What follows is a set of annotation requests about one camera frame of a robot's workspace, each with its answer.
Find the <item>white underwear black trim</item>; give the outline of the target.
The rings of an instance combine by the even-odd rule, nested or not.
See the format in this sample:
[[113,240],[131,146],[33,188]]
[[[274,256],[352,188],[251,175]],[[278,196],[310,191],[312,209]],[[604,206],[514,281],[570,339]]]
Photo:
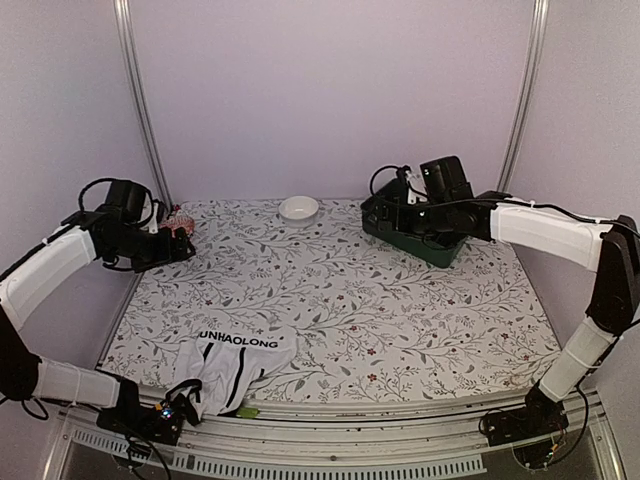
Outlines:
[[201,331],[180,344],[166,398],[182,400],[187,421],[196,426],[204,415],[237,410],[249,387],[289,365],[297,350],[289,327],[260,335]]

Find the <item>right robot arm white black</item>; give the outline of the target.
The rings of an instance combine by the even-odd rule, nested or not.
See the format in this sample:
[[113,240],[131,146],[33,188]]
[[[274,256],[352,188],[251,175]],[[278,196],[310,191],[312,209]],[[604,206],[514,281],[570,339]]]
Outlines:
[[555,420],[553,403],[577,388],[639,323],[639,233],[634,220],[624,215],[581,216],[505,192],[476,195],[456,156],[423,163],[417,172],[408,166],[390,169],[394,179],[371,188],[361,211],[364,226],[391,233],[397,247],[419,256],[471,237],[527,247],[595,273],[584,320],[531,389],[531,403],[518,412],[521,432],[539,435]]

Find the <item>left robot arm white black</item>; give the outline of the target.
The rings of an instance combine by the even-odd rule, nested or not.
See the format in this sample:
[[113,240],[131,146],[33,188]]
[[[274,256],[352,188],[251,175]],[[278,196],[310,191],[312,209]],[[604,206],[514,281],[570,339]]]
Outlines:
[[83,203],[49,237],[1,275],[1,393],[11,401],[33,398],[88,404],[108,410],[128,434],[148,426],[148,412],[125,396],[131,384],[95,370],[31,352],[19,332],[37,307],[79,270],[100,260],[111,271],[119,260],[130,271],[190,259],[195,248],[183,227],[162,225],[164,204],[136,182],[106,177],[109,189],[94,210]]

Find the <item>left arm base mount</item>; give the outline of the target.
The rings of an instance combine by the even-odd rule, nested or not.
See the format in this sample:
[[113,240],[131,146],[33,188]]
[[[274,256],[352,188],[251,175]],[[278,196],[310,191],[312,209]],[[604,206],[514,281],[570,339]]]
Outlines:
[[140,440],[176,446],[184,421],[184,413],[166,402],[144,406],[137,399],[119,399],[115,407],[100,411],[96,424]]

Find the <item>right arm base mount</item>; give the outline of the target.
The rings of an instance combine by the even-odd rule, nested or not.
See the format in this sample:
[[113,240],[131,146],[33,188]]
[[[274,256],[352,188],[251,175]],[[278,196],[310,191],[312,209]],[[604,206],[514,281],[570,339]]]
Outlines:
[[563,445],[569,421],[564,408],[522,406],[491,409],[478,422],[478,430],[491,447],[510,445],[516,462],[527,470],[547,469]]

